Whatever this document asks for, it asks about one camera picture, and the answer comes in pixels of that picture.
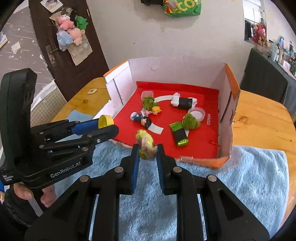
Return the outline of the person's left hand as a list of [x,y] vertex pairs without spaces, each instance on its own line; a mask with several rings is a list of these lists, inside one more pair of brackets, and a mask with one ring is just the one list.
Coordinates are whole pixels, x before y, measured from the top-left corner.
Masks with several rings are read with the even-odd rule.
[[[13,185],[13,189],[17,197],[23,199],[23,200],[32,200],[34,197],[34,194],[32,190],[27,188],[25,185],[20,183],[15,183]],[[50,207],[57,199],[56,192],[55,192],[55,186],[51,185],[44,189],[42,189],[43,195],[40,198],[41,203],[45,207]]]

